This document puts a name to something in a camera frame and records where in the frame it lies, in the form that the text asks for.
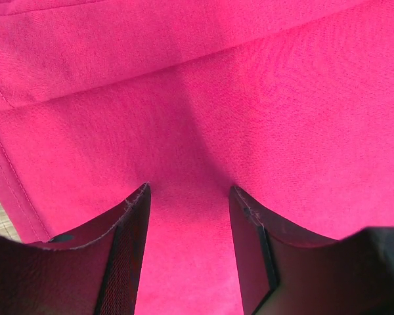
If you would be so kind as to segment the red t shirt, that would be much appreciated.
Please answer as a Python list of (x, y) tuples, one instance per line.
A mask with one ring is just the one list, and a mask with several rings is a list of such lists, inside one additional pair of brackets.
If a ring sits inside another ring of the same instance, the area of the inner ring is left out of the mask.
[(152, 189), (138, 314), (241, 314), (227, 194), (394, 226), (394, 1), (0, 1), (0, 202), (47, 241)]

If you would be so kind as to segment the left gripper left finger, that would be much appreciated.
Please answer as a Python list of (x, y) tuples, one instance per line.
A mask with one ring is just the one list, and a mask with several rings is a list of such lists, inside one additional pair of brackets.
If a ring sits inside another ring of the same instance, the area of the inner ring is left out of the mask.
[(0, 314), (133, 314), (151, 193), (43, 243), (0, 236)]

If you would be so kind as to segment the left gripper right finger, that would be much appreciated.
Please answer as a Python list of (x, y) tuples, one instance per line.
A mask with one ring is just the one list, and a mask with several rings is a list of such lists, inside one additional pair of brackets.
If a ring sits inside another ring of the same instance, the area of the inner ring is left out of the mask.
[(245, 314), (394, 314), (394, 227), (335, 240), (237, 186), (229, 214)]

